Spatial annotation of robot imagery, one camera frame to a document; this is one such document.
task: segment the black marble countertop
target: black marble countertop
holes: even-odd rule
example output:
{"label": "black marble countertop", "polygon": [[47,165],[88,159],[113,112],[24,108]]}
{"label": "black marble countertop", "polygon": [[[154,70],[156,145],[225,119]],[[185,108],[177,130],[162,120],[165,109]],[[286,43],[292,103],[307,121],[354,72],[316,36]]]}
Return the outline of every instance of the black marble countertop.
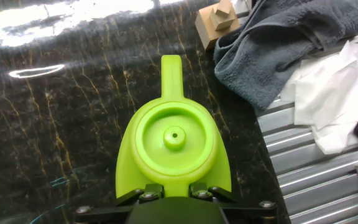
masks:
{"label": "black marble countertop", "polygon": [[214,76],[195,28],[205,0],[0,1],[0,223],[71,223],[108,206],[125,128],[158,98],[160,59],[180,55],[185,96],[212,114],[233,192],[277,202],[255,113]]}

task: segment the white paper towel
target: white paper towel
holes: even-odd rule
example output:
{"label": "white paper towel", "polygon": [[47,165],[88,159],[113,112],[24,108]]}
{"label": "white paper towel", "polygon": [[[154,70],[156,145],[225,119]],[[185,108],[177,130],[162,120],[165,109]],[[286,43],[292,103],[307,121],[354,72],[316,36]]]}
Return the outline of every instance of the white paper towel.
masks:
{"label": "white paper towel", "polygon": [[301,62],[280,94],[295,102],[295,124],[311,126],[325,154],[358,144],[358,44],[347,42],[339,54]]}

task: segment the lime green plastic object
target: lime green plastic object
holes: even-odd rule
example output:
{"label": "lime green plastic object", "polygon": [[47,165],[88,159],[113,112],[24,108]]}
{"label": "lime green plastic object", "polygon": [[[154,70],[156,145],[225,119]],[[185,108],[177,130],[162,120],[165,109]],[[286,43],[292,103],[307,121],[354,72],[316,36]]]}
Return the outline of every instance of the lime green plastic object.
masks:
{"label": "lime green plastic object", "polygon": [[180,56],[164,55],[161,64],[161,98],[136,112],[122,139],[117,197],[154,183],[164,186],[166,197],[188,197],[195,182],[231,191],[229,161],[213,118],[183,96]]}

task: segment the bolt head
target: bolt head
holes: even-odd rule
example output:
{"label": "bolt head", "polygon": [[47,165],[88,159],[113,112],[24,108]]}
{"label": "bolt head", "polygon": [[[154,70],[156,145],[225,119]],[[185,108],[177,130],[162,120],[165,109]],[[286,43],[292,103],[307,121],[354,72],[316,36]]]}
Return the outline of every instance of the bolt head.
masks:
{"label": "bolt head", "polygon": [[209,196],[211,196],[211,193],[206,190],[199,190],[196,192],[196,197],[198,198],[208,198]]}
{"label": "bolt head", "polygon": [[144,199],[153,199],[153,198],[157,197],[157,194],[153,193],[153,192],[145,192],[141,195],[141,197]]}
{"label": "bolt head", "polygon": [[271,208],[274,206],[274,202],[263,201],[263,202],[260,202],[259,205],[264,208]]}
{"label": "bolt head", "polygon": [[89,212],[90,210],[91,210],[90,206],[82,206],[82,207],[77,208],[77,210],[75,212],[78,214],[83,214],[83,213]]}

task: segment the metal grate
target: metal grate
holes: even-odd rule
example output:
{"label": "metal grate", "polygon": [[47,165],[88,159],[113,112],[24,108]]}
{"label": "metal grate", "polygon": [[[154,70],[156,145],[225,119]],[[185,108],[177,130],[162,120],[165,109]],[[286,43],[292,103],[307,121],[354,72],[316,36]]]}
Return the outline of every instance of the metal grate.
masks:
{"label": "metal grate", "polygon": [[[358,42],[358,35],[350,41]],[[340,51],[346,40],[322,57]],[[278,97],[259,118],[293,224],[358,223],[358,146],[324,155],[307,126],[296,126],[294,103]]]}

